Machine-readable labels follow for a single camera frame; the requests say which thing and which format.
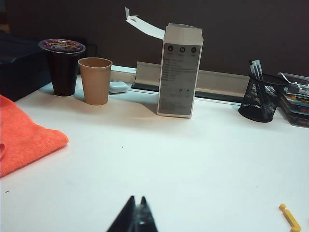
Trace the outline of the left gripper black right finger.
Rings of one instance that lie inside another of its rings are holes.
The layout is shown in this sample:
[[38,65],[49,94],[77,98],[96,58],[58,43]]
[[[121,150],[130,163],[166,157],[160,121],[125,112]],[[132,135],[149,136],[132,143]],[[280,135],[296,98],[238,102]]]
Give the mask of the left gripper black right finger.
[[141,198],[140,204],[136,208],[135,219],[136,232],[157,232],[155,220],[153,218],[151,209],[144,196]]

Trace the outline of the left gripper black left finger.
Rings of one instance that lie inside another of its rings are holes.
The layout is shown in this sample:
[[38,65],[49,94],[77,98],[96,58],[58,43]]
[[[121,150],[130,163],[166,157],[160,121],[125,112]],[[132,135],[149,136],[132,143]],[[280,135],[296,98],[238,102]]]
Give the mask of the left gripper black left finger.
[[135,210],[135,197],[130,196],[120,213],[108,228],[108,232],[127,232],[133,221]]

